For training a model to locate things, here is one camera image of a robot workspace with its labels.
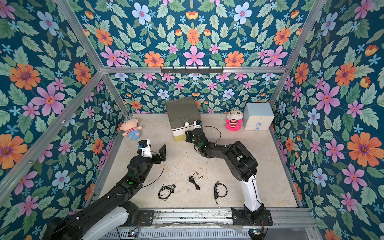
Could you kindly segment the yellow bottom drawer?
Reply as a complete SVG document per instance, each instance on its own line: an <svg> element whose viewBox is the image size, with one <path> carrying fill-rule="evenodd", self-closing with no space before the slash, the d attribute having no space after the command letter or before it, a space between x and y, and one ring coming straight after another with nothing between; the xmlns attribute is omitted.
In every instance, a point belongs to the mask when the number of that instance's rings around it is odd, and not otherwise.
<svg viewBox="0 0 384 240"><path fill-rule="evenodd" d="M179 142L179 141L186 141L186 134L181 134L181 135L178 135L178 136L174 136L174 141L175 142Z"/></svg>

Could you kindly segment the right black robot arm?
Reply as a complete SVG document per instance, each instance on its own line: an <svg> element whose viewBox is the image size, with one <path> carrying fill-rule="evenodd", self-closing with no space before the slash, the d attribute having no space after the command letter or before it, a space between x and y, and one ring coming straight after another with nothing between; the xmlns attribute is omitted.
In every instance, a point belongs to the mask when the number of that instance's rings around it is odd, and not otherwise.
<svg viewBox="0 0 384 240"><path fill-rule="evenodd" d="M207 159L225 160L232 175L241 182L244 194L245 216L250 222L256 222L264 213L265 207L257 188L258 162L242 142L229 145L210 142L202 128L186 131L186 142L194 144L194 149Z"/></svg>

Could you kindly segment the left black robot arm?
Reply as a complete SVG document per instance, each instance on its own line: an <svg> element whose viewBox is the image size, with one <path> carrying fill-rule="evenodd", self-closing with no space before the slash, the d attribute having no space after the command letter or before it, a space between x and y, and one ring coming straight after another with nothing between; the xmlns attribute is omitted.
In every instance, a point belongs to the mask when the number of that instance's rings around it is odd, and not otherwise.
<svg viewBox="0 0 384 240"><path fill-rule="evenodd" d="M104 196L64 219L57 217L47 224L44 240L99 240L113 229L138 221L137 205L130 199L144 187L154 164L167 159L166 145L153 152L150 145L140 141L138 154L127 166L127 174Z"/></svg>

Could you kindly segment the grey top drawer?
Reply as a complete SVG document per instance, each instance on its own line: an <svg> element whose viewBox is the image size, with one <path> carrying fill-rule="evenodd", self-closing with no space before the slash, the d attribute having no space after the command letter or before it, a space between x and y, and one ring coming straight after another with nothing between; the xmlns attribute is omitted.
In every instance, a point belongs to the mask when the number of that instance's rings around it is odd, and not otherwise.
<svg viewBox="0 0 384 240"><path fill-rule="evenodd" d="M166 103L171 129L189 125L201 119L200 111L193 97L181 98Z"/></svg>

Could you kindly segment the black earphones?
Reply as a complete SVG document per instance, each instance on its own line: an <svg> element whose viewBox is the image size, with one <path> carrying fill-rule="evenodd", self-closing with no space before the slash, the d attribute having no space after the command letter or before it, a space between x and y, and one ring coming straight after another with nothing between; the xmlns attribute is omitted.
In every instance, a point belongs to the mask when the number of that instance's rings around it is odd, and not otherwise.
<svg viewBox="0 0 384 240"><path fill-rule="evenodd" d="M167 201L168 198L175 193L175 188L176 185L167 185L167 186L162 186L161 189L158 192L158 198L163 201Z"/></svg>
<svg viewBox="0 0 384 240"><path fill-rule="evenodd" d="M189 176L188 181L195 186L197 191L199 191L201 188L197 184L196 179L201 180L202 178L203 176L200 176L198 172L194 172L191 176Z"/></svg>
<svg viewBox="0 0 384 240"><path fill-rule="evenodd" d="M218 208L220 208L220 204L218 202L218 199L225 198L228 195L228 188L226 185L221 183L220 181L217 181L214 185L214 200Z"/></svg>

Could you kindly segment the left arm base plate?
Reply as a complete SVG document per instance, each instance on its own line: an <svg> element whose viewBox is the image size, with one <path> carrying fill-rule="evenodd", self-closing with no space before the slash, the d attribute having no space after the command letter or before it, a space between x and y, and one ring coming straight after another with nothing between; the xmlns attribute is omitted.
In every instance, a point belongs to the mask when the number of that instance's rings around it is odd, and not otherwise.
<svg viewBox="0 0 384 240"><path fill-rule="evenodd" d="M155 211L138 210L131 217L128 217L125 227L147 227L153 224Z"/></svg>

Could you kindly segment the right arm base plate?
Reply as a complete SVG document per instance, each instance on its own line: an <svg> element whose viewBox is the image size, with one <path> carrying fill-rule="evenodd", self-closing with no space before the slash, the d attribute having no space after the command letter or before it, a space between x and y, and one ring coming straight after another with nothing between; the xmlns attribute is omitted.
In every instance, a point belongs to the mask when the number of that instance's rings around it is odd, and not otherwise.
<svg viewBox="0 0 384 240"><path fill-rule="evenodd" d="M234 225L272 226L274 224L271 212L264 207L253 212L248 209L231 208L231 213Z"/></svg>

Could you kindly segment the white drawer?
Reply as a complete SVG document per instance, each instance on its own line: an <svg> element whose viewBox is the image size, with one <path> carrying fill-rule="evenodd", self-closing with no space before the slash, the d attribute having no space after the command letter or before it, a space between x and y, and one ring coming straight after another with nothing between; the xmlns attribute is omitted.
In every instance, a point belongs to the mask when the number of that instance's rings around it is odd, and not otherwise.
<svg viewBox="0 0 384 240"><path fill-rule="evenodd" d="M183 126L180 128L172 129L173 136L178 136L184 134L186 131L192 131L194 129L194 124Z"/></svg>

